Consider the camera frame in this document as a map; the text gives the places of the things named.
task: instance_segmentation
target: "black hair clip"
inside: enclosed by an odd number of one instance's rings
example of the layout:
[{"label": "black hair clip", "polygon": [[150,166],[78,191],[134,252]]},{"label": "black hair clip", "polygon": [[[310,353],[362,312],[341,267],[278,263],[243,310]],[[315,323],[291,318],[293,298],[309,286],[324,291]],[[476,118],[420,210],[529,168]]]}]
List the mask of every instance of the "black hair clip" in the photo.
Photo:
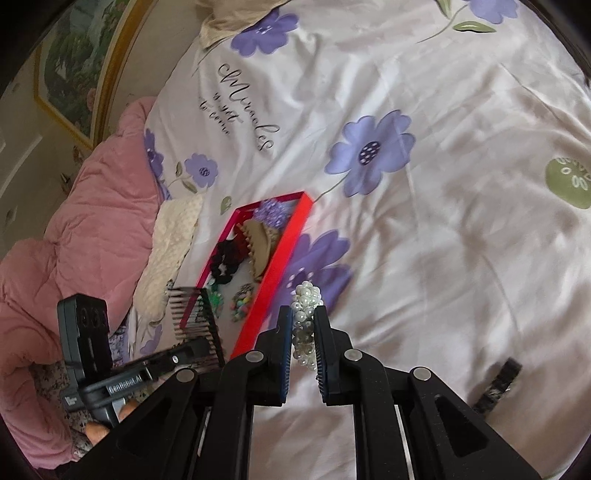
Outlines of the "black hair clip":
[{"label": "black hair clip", "polygon": [[217,243],[211,260],[211,271],[215,283],[225,285],[232,281],[232,276],[238,271],[244,256],[234,240],[222,240]]},{"label": "black hair clip", "polygon": [[522,366],[517,360],[509,358],[472,409],[486,417],[511,389],[511,384],[521,372],[521,368]]}]

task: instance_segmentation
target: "black scrunchie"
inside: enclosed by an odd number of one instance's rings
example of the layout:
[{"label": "black scrunchie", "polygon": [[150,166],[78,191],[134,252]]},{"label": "black scrunchie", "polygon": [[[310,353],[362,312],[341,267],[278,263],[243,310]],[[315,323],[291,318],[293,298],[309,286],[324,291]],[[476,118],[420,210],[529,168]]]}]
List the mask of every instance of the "black scrunchie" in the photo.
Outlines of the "black scrunchie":
[{"label": "black scrunchie", "polygon": [[[240,250],[233,240],[222,240],[218,242],[211,260],[212,276],[215,283],[225,285],[232,281],[232,276],[237,272],[244,258],[242,258]],[[226,267],[223,274],[220,269],[221,265]]]}]

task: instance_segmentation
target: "pearl hair clip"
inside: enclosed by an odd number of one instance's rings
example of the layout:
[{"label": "pearl hair clip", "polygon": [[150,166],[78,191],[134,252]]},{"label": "pearl hair clip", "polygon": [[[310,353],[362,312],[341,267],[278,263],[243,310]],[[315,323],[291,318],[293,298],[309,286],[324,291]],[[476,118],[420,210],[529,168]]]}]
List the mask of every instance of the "pearl hair clip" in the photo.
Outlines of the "pearl hair clip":
[{"label": "pearl hair clip", "polygon": [[314,351],[314,308],[324,305],[320,289],[309,281],[303,281],[295,288],[291,309],[294,312],[293,339],[294,359],[303,367],[316,371]]}]

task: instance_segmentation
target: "white bed sheet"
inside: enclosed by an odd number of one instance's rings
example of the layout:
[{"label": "white bed sheet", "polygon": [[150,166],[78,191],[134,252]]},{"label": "white bed sheet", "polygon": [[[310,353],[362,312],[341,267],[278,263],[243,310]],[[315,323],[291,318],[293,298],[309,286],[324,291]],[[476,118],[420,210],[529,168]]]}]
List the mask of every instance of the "white bed sheet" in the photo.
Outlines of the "white bed sheet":
[{"label": "white bed sheet", "polygon": [[[251,56],[247,37],[207,54],[196,40],[147,128],[172,196],[207,189],[177,284],[200,275],[232,210],[220,214],[224,198],[233,208],[299,190],[317,198],[346,176],[325,167],[349,159],[350,177],[314,205],[288,269],[323,283],[333,326],[357,348],[396,369],[425,365],[469,402],[495,365],[523,363],[489,419],[551,476],[591,432],[591,222],[545,171],[567,157],[587,174],[591,105],[580,70],[531,11],[519,4],[517,18],[491,24],[472,1],[452,2],[473,7],[455,22],[495,33],[448,28],[418,43],[448,22],[433,1],[293,0],[260,25],[270,36]],[[359,123],[389,113],[387,138]],[[559,190],[585,203],[575,183]],[[314,374],[296,365],[287,404],[257,409],[252,450],[257,480],[355,477],[350,412],[325,408]]]}]

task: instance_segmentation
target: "pink comforter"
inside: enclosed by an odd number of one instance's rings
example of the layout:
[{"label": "pink comforter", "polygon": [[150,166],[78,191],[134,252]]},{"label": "pink comforter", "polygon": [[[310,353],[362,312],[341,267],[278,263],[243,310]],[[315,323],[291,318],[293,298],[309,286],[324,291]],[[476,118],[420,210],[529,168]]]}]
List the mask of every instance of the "pink comforter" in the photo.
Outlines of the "pink comforter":
[{"label": "pink comforter", "polygon": [[73,460],[63,412],[37,395],[28,369],[62,359],[58,301],[75,293],[105,299],[114,331],[148,262],[162,200],[144,148],[153,103],[127,108],[117,133],[84,163],[45,238],[17,242],[0,263],[0,413],[38,468]]}]

